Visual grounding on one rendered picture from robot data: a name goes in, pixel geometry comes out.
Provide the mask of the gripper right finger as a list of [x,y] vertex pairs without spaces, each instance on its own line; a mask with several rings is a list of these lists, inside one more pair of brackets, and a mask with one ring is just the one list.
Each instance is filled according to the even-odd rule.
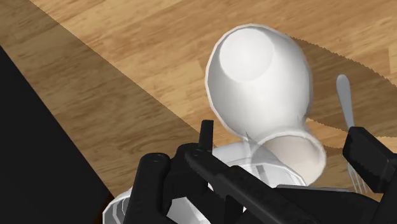
[[370,224],[397,224],[397,153],[363,127],[350,127],[342,154],[374,193],[383,194]]

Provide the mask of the grey fork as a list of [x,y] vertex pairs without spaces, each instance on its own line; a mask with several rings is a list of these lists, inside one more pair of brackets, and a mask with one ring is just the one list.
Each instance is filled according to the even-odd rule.
[[[349,130],[354,126],[354,113],[352,110],[351,86],[346,75],[338,75],[336,79],[336,89],[347,130]],[[359,176],[349,161],[347,161],[347,172],[356,193],[368,193],[368,187],[365,181]]]

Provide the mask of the white vase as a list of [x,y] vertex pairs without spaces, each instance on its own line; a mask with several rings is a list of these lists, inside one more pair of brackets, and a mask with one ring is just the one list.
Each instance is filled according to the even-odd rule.
[[213,155],[270,187],[308,186],[326,166],[322,143],[306,120],[312,73],[289,36],[259,24],[238,26],[215,45],[205,72],[209,104],[239,142]]

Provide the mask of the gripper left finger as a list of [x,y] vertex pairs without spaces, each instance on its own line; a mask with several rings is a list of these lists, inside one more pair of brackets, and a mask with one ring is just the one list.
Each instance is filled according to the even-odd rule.
[[123,224],[186,224],[167,217],[172,200],[182,197],[211,224],[320,224],[243,168],[213,156],[213,125],[203,120],[199,141],[181,145],[174,158],[140,159]]

